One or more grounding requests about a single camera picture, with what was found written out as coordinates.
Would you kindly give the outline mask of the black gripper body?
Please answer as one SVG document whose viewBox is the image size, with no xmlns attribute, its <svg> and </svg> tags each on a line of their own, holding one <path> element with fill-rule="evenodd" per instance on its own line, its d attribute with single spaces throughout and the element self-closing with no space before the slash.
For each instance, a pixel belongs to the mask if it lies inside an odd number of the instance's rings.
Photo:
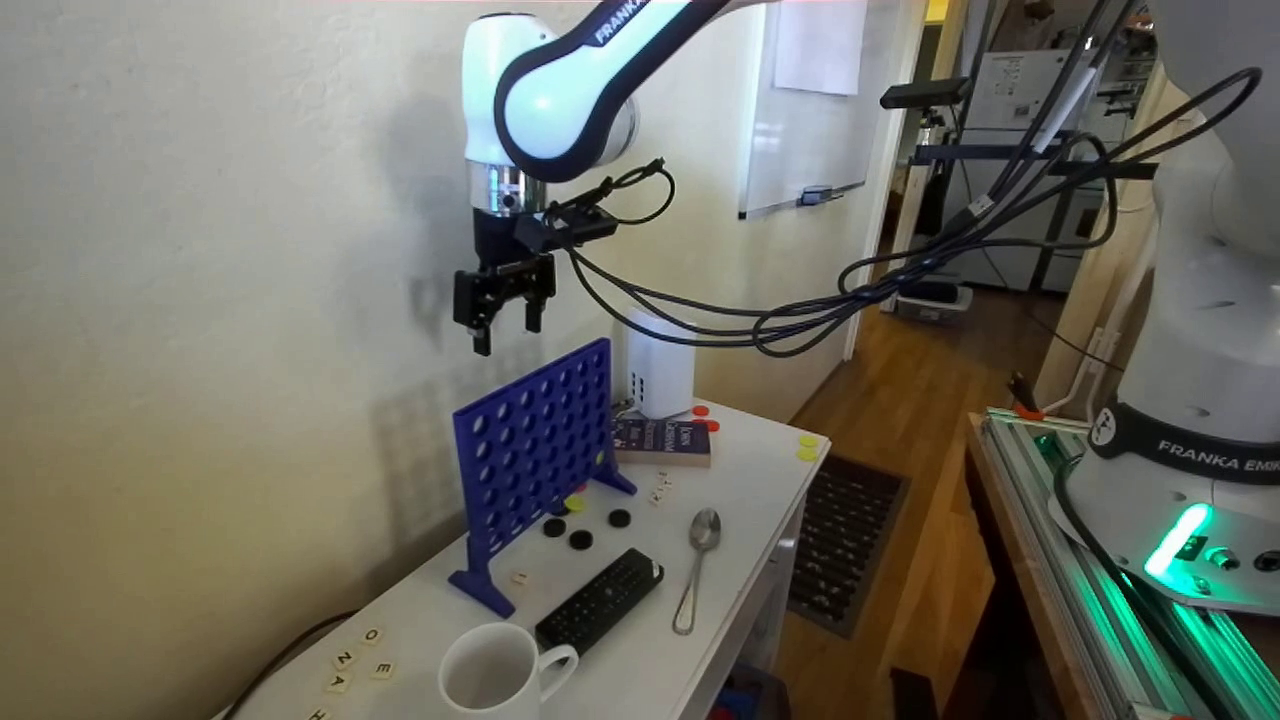
<svg viewBox="0 0 1280 720">
<path fill-rule="evenodd" d="M 509 302 L 558 295 L 558 250 L 576 250 L 618 232 L 618 216 L 595 206 L 550 206 L 545 211 L 493 216 L 474 211 L 476 274 L 452 275 L 452 320 L 498 320 Z"/>
</svg>

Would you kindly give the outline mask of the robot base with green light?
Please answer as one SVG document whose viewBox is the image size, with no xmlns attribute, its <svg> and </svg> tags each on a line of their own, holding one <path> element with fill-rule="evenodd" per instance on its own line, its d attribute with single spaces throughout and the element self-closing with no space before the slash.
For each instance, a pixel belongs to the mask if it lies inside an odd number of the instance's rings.
<svg viewBox="0 0 1280 720">
<path fill-rule="evenodd" d="M 1280 0 L 1152 0 L 1184 93 L 1254 97 L 1155 174 L 1143 327 L 1056 493 L 1078 538 L 1155 591 L 1280 612 Z"/>
</svg>

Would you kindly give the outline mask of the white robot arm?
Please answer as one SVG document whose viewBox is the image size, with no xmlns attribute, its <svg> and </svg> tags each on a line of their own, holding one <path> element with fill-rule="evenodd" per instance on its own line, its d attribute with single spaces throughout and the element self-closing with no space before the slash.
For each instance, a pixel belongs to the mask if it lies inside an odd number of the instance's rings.
<svg viewBox="0 0 1280 720">
<path fill-rule="evenodd" d="M 552 185 L 618 162 L 636 134 L 632 93 L 705 23 L 749 0 L 595 0 L 568 34 L 529 13 L 485 13 L 466 28 L 459 114 L 474 182 L 476 269 L 452 275 L 452 320 L 481 356 L 509 302 L 538 331 L 558 295 L 558 250 L 622 229 L 602 201 L 552 201 Z"/>
</svg>

